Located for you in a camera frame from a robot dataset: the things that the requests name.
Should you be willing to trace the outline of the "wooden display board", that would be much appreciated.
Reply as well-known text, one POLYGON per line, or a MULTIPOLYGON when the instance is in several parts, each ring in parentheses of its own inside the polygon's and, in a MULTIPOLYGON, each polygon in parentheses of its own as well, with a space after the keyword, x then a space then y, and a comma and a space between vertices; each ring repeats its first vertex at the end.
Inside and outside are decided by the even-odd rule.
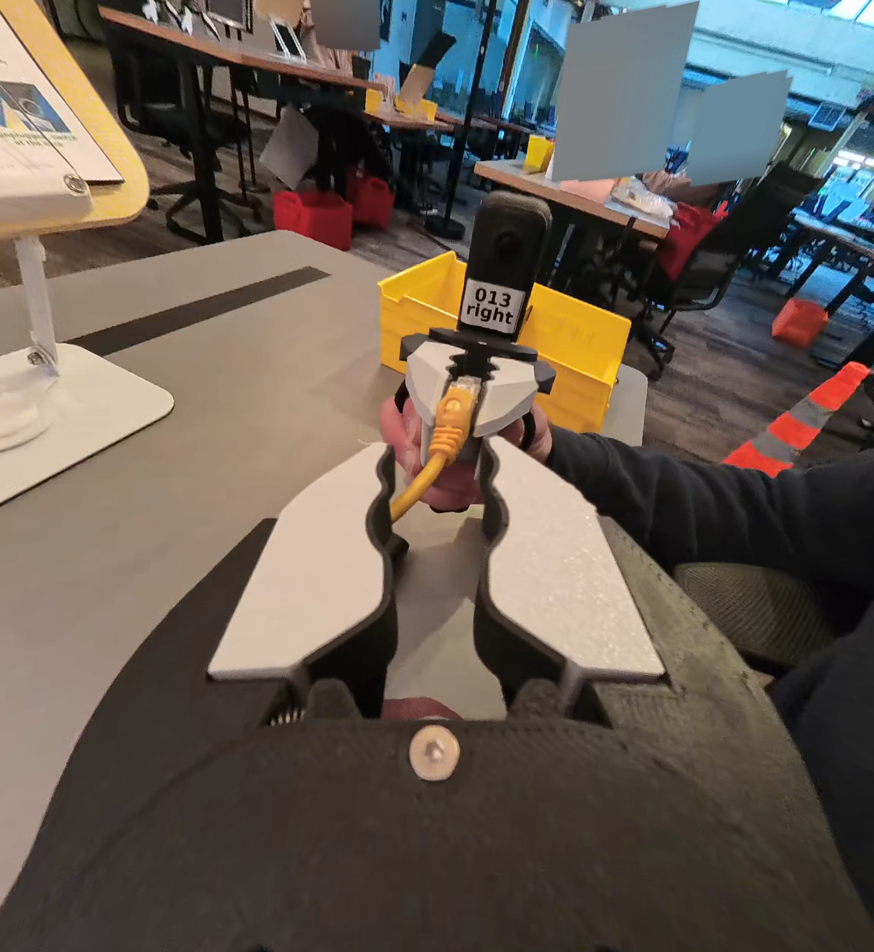
POLYGON ((92 184, 91 207, 83 216, 67 218, 61 214, 28 221, 26 225, 9 224, 0 227, 0 240, 21 234, 44 236, 86 231, 133 221, 145 208, 149 196, 145 166, 137 150, 38 4, 0 1, 0 12, 123 178, 121 184, 92 184))

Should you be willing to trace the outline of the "orange traffic cone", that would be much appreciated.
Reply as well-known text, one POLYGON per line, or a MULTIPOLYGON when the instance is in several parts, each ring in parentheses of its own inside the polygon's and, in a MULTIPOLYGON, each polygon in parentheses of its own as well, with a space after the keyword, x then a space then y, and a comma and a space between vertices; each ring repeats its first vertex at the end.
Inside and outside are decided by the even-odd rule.
POLYGON ((847 363, 722 462, 738 469, 757 470, 771 478, 790 470, 870 373, 863 363, 847 363))

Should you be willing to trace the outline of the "red plastic bin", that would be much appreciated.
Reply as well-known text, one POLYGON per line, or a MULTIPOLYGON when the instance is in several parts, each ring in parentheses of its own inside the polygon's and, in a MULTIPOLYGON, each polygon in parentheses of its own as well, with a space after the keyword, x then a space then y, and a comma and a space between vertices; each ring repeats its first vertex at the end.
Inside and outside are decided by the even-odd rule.
POLYGON ((365 169, 351 168, 348 170, 346 198, 354 226, 379 231, 388 228, 395 196, 385 180, 365 169))
POLYGON ((272 195, 274 227, 341 251, 349 251, 353 232, 352 205, 336 192, 287 189, 272 195))

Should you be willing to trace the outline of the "person's torso in dark sweater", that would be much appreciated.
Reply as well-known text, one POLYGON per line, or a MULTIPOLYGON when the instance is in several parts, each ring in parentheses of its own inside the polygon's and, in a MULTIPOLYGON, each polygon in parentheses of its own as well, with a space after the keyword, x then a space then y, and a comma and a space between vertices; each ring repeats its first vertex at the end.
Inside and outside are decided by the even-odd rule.
POLYGON ((874 920, 874 596, 856 628, 784 676, 773 698, 874 920))

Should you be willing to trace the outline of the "person's right forearm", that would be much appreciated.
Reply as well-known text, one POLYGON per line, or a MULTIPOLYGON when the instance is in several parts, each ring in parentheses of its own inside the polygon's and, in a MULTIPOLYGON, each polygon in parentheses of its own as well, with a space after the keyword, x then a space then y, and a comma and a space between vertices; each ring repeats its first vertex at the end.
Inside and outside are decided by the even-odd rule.
POLYGON ((874 594, 874 449, 769 477, 554 427, 547 464, 664 568, 755 565, 874 594))

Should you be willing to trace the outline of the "person's right hand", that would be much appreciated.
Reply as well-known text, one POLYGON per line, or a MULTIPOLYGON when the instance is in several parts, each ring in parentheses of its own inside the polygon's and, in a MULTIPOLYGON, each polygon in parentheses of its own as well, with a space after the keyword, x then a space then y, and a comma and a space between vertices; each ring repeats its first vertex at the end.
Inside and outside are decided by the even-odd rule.
MULTIPOLYGON (((381 409, 380 431, 383 441, 394 447, 397 463, 407 480, 414 480, 422 470, 422 421, 413 402, 407 399, 399 409, 394 398, 386 399, 381 409)), ((533 406, 531 416, 511 423, 498 435, 541 464, 547 462, 553 448, 553 432, 539 406, 533 406)), ((442 470, 420 501, 437 512, 463 512, 469 506, 482 503, 476 464, 457 458, 442 470)))

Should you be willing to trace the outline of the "printed instruction sheet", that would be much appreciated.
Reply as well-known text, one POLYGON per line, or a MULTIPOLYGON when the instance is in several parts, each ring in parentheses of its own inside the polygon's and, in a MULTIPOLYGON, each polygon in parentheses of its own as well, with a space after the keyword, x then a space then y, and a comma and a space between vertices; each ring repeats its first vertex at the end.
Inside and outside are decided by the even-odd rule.
POLYGON ((86 184, 124 179, 0 11, 0 161, 70 170, 86 184))

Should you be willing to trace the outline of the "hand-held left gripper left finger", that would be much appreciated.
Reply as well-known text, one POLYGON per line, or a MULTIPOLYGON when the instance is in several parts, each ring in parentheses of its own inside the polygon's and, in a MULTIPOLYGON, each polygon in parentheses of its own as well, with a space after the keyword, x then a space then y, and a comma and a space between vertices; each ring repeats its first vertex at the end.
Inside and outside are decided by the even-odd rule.
POLYGON ((371 444, 279 513, 209 665, 216 682, 284 681, 304 700, 335 679, 381 716, 398 646, 393 448, 371 444))

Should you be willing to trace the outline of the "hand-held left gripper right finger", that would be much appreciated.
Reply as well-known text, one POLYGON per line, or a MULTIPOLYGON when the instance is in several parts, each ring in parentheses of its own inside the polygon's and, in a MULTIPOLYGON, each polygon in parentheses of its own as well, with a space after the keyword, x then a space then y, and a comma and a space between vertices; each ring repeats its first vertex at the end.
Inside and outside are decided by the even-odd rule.
POLYGON ((569 713, 590 682, 659 684, 666 668, 595 506, 500 436, 483 441, 478 474, 474 645, 504 699, 544 680, 569 713))

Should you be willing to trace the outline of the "wooden top desk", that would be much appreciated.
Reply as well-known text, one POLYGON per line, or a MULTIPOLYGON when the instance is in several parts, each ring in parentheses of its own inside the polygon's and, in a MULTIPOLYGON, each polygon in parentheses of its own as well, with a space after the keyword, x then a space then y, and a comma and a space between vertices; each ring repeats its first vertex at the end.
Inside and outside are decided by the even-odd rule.
POLYGON ((240 113, 236 102, 229 112, 212 106, 215 70, 227 70, 230 79, 241 71, 275 75, 281 105, 333 105, 363 112, 367 91, 384 90, 378 81, 300 58, 258 53, 246 44, 200 39, 112 6, 100 6, 99 14, 121 125, 179 149, 193 164, 190 181, 153 187, 147 206, 154 208, 157 198, 177 195, 178 202, 167 212, 167 226, 195 244, 222 242, 224 217, 240 236, 247 235, 243 220, 226 209, 227 204, 246 208, 257 221, 262 219, 257 199, 244 199, 218 186, 219 152, 232 148, 238 149, 240 184, 245 185, 244 159, 251 156, 251 130, 248 115, 240 113))

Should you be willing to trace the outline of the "black swivel chair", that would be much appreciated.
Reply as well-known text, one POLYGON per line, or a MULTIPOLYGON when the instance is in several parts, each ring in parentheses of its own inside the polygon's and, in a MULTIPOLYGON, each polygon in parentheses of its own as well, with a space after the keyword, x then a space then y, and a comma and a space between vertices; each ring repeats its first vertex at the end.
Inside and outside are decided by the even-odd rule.
POLYGON ((791 212, 817 191, 826 177, 776 166, 688 251, 684 263, 663 265, 659 252, 639 286, 642 303, 633 335, 653 362, 648 373, 657 382, 675 347, 665 330, 679 313, 718 305, 745 260, 776 244, 791 212))

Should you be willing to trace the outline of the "black mesh office chair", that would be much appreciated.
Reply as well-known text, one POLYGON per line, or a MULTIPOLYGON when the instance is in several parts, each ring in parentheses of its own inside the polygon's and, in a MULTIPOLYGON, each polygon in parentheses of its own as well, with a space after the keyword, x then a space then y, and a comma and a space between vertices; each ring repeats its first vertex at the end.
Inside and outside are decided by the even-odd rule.
POLYGON ((813 590, 775 569, 694 563, 673 579, 760 673, 782 676, 837 638, 813 590))

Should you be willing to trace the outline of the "white hanging paper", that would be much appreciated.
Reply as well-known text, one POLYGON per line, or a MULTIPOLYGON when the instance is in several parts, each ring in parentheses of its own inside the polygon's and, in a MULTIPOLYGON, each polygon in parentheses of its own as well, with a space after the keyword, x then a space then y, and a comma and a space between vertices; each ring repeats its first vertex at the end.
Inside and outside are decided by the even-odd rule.
POLYGON ((294 190, 317 162, 319 145, 319 131, 309 119, 295 106, 285 105, 259 160, 280 184, 294 190))

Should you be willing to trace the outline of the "yellow plastic bin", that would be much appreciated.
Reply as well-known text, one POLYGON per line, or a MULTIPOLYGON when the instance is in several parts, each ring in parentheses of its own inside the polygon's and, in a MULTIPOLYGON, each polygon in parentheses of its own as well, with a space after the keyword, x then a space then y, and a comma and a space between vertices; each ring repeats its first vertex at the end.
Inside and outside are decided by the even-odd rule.
MULTIPOLYGON (((456 326, 465 278, 466 264, 450 251, 379 281, 382 365, 405 374, 404 337, 456 326)), ((539 284, 528 303, 518 341, 556 372, 551 393, 540 398, 547 417, 573 432, 601 432, 631 322, 539 284)))

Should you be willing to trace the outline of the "orange plastic bin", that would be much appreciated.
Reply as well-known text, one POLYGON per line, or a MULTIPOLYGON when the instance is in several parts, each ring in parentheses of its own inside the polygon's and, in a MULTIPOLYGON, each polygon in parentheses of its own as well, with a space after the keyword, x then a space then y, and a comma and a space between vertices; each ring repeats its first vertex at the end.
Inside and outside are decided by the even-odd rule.
POLYGON ((807 351, 829 324, 830 314, 819 303, 794 297, 786 300, 771 326, 771 338, 807 351))

